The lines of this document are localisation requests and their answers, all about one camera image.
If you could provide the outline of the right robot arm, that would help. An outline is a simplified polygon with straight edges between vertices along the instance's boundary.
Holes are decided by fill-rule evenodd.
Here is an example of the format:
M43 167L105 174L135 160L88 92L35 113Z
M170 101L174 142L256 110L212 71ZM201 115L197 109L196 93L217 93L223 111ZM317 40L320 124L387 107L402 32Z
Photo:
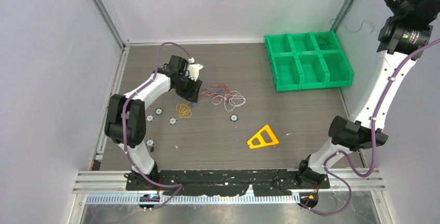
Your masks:
M295 180L302 188L317 188L327 180L329 169L341 158L361 149L372 151L388 140L384 124L388 109L407 73L422 53L434 45L432 22L439 0L384 0L393 15L379 32L379 63L359 105L349 118L336 116L328 140L299 164Z

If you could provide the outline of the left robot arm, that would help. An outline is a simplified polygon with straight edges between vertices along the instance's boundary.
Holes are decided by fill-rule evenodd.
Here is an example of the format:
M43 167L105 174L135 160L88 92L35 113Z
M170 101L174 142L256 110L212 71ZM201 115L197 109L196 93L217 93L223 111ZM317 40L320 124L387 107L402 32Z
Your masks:
M203 68L193 59L173 55L168 63L157 67L134 90L123 95L114 94L109 100L104 133L124 151L132 167L131 175L139 178L139 183L147 190L159 185L159 172L144 141L147 132L145 110L170 90L184 100L196 103Z

